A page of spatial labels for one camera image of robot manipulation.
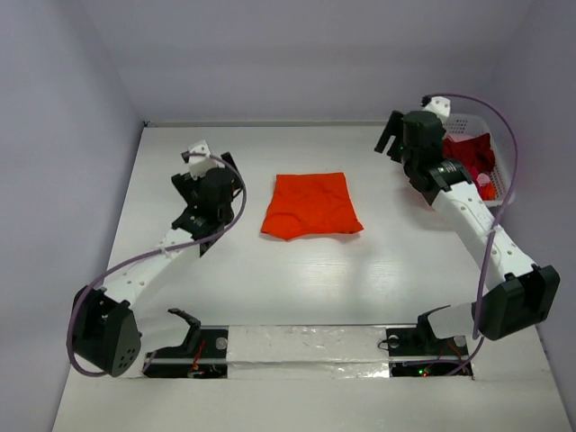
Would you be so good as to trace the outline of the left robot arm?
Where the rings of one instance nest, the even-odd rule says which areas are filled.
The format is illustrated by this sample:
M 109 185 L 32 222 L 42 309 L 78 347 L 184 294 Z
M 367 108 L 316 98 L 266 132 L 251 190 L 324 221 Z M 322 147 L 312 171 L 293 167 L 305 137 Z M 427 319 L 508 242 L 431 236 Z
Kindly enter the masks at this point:
M 153 377 L 153 363 L 161 356 L 197 361 L 203 354 L 201 322 L 180 307 L 167 311 L 185 322 L 170 330 L 169 346 L 140 352 L 143 335 L 137 308 L 162 290 L 169 271 L 198 261 L 238 223 L 243 212 L 233 210 L 232 204 L 247 196 L 229 152 L 215 156 L 202 141 L 182 159 L 187 170 L 173 175 L 171 182 L 185 207 L 164 238 L 154 249 L 107 269 L 75 295 L 66 350 L 71 367 L 83 376 L 119 377 L 141 361 L 141 374 Z

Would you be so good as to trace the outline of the orange t-shirt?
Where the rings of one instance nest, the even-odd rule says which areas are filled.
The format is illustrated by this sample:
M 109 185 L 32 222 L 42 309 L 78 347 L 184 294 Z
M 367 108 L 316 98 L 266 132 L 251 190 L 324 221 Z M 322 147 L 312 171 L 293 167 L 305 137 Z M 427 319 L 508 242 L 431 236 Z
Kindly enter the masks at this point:
M 336 172 L 277 175 L 261 232 L 290 241 L 309 235 L 352 235 L 363 229 L 346 176 Z

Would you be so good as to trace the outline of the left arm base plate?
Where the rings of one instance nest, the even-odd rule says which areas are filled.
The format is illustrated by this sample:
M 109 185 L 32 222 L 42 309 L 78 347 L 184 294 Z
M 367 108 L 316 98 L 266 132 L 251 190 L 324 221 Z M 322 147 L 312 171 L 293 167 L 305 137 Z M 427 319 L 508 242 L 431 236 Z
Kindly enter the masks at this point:
M 147 353 L 142 374 L 148 378 L 224 379 L 228 376 L 229 327 L 204 327 L 194 316 L 171 308 L 168 312 L 188 326 L 179 346 Z

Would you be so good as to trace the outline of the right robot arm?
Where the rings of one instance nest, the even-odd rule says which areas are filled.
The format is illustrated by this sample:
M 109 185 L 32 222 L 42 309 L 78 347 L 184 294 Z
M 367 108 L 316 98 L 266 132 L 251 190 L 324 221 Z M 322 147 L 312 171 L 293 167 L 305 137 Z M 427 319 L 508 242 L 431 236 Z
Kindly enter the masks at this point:
M 445 157 L 445 134 L 433 112 L 394 111 L 374 148 L 402 165 L 411 186 L 452 226 L 481 270 L 475 301 L 420 316 L 414 341 L 426 353 L 453 336 L 495 341 L 545 321 L 561 281 L 553 266 L 538 265 L 500 226 L 464 165 Z

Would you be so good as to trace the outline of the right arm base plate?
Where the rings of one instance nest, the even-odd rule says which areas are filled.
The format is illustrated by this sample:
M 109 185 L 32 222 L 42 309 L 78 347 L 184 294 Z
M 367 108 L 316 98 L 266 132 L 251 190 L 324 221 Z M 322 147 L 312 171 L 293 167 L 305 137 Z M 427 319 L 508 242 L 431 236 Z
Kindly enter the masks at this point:
M 464 336 L 438 339 L 416 326 L 392 327 L 385 330 L 378 348 L 388 354 L 392 378 L 473 376 Z

